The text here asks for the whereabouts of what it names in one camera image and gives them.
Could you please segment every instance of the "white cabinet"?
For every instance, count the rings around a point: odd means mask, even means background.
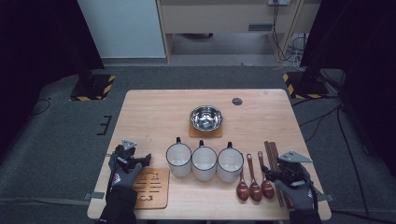
[[[102,58],[165,58],[155,0],[78,0]]]

